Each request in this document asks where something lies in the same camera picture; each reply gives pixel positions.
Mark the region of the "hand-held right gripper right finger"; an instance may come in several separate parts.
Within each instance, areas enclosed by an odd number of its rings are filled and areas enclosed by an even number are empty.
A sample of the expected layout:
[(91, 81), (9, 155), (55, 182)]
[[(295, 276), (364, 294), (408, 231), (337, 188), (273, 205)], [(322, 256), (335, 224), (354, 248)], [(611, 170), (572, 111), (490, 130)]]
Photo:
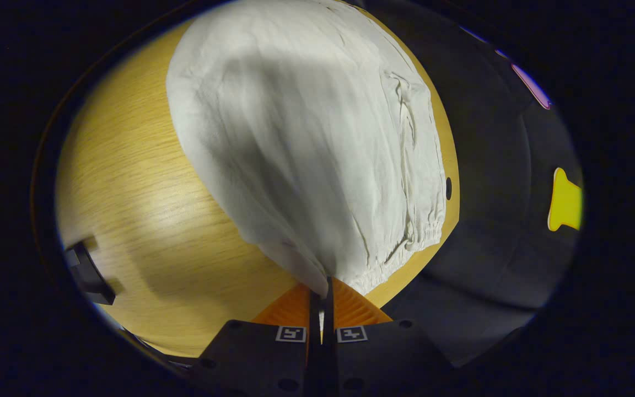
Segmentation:
[(329, 285), (322, 332), (327, 396), (414, 396), (453, 374), (416, 321), (391, 319), (335, 277)]

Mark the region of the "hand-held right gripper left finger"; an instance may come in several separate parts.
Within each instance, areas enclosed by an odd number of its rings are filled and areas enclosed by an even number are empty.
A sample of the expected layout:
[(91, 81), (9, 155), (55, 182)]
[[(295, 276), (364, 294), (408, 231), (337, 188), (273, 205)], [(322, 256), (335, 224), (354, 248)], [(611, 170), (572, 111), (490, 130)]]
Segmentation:
[(297, 284), (253, 320), (231, 319), (191, 368), (207, 396), (305, 396), (320, 357), (320, 297)]

